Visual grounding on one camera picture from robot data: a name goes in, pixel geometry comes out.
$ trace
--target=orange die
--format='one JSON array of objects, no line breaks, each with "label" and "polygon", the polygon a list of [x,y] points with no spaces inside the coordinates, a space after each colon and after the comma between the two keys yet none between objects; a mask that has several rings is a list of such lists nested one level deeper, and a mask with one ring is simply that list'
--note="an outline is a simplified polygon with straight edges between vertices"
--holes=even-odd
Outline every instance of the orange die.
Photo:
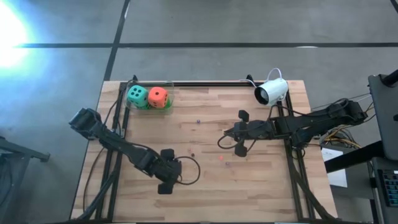
[{"label": "orange die", "polygon": [[167,90],[161,87],[153,87],[148,94],[148,102],[154,108],[164,108],[167,103]]}]

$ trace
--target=wooden tabletop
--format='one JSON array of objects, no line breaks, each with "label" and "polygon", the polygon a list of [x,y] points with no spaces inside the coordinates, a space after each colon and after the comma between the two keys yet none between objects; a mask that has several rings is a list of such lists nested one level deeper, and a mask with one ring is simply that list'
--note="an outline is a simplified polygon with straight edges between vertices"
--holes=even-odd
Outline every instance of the wooden tabletop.
[{"label": "wooden tabletop", "polygon": [[[294,109],[309,113],[310,105],[304,82],[299,80],[288,83]],[[118,89],[119,82],[104,82],[98,104],[103,119],[116,100]],[[239,120],[239,110],[246,110],[250,119],[268,117],[269,107],[260,105],[254,98],[253,91],[253,87],[176,87],[171,115],[141,115],[131,112],[126,131],[127,141],[144,144],[158,152],[172,148],[176,156],[190,156],[194,153],[201,166],[201,177],[193,185],[176,184],[172,195],[159,195],[157,185],[160,181],[135,169],[124,156],[113,221],[297,221],[283,141],[257,141],[244,158],[235,156],[233,149],[225,150],[217,146],[223,131],[233,127],[234,122]],[[278,116],[277,110],[272,115]],[[234,141],[226,138],[222,143],[231,145]],[[72,218],[78,217],[83,211],[83,190],[101,148],[97,141],[89,143]],[[327,211],[336,217],[320,149],[318,146],[310,146],[305,150],[304,161],[310,188]],[[98,193],[105,152],[106,150],[94,169],[86,206]],[[182,160],[182,166],[183,182],[194,180],[197,175],[196,165],[192,161]],[[302,192],[300,196],[305,210]]]}]

